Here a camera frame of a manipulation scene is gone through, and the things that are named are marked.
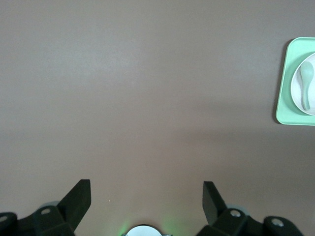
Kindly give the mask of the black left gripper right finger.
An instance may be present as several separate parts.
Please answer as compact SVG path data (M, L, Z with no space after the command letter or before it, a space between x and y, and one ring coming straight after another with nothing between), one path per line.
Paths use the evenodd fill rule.
M228 207L212 181L203 182L202 206L208 224L199 236L300 236L302 232L286 218L268 216L260 223L244 211Z

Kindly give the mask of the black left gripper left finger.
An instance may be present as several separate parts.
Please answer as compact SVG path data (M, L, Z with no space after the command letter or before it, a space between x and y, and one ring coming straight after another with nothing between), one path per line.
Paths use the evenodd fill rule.
M81 179L58 202L37 209L31 215L18 219L14 212L0 214L2 236L73 236L91 206L91 182Z

